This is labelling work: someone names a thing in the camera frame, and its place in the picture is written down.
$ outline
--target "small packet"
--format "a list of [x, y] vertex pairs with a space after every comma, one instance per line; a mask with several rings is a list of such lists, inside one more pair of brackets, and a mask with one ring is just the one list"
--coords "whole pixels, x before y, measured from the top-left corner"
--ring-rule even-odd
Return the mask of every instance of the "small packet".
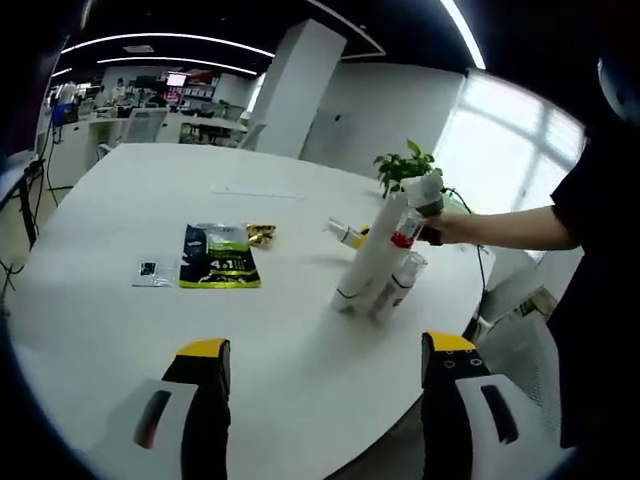
[[178, 269], [175, 259], [167, 257], [143, 257], [136, 264], [134, 287], [175, 287]]
[[260, 284], [246, 225], [187, 225], [181, 287], [255, 288]]

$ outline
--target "person in background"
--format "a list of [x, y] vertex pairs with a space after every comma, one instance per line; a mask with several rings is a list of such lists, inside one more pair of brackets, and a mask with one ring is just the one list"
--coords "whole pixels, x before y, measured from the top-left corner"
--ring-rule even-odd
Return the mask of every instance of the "person in background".
[[111, 89], [111, 102], [116, 104], [122, 100], [126, 96], [126, 91], [124, 88], [124, 80], [119, 78], [116, 86]]
[[56, 106], [53, 109], [53, 126], [60, 127], [66, 115], [73, 109], [73, 99], [78, 91], [72, 81], [65, 83], [58, 91]]
[[149, 99], [149, 103], [155, 103], [160, 108], [164, 108], [167, 106], [167, 101], [158, 92], [153, 94], [153, 96]]
[[107, 93], [104, 91], [104, 85], [100, 85], [100, 91], [93, 99], [93, 108], [102, 108], [107, 104], [109, 100]]

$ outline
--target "white tube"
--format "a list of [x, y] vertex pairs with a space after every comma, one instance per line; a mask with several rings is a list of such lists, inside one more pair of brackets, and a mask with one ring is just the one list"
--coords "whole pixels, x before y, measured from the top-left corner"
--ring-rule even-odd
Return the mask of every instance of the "white tube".
[[407, 196], [403, 193], [396, 193], [387, 198], [369, 230], [367, 241], [358, 250], [351, 267], [338, 283], [331, 300], [333, 308], [345, 311], [349, 307], [366, 302], [368, 299], [365, 298], [365, 291], [376, 283], [376, 277], [383, 274], [383, 288], [401, 257], [406, 257], [408, 251], [399, 249], [390, 239], [407, 205]]

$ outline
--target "gold foil packet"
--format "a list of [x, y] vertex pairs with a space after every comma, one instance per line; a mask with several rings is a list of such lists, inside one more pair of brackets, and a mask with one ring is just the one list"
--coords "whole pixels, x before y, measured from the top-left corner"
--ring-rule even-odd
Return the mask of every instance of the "gold foil packet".
[[268, 245], [276, 232], [275, 225], [247, 224], [247, 235], [251, 245]]

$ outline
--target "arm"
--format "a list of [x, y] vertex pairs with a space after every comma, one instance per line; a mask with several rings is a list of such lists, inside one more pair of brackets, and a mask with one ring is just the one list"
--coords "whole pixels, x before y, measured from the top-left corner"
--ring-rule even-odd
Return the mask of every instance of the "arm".
[[426, 224], [440, 230], [443, 243], [473, 243], [529, 250], [568, 250], [578, 246], [553, 207], [501, 215], [444, 212]]

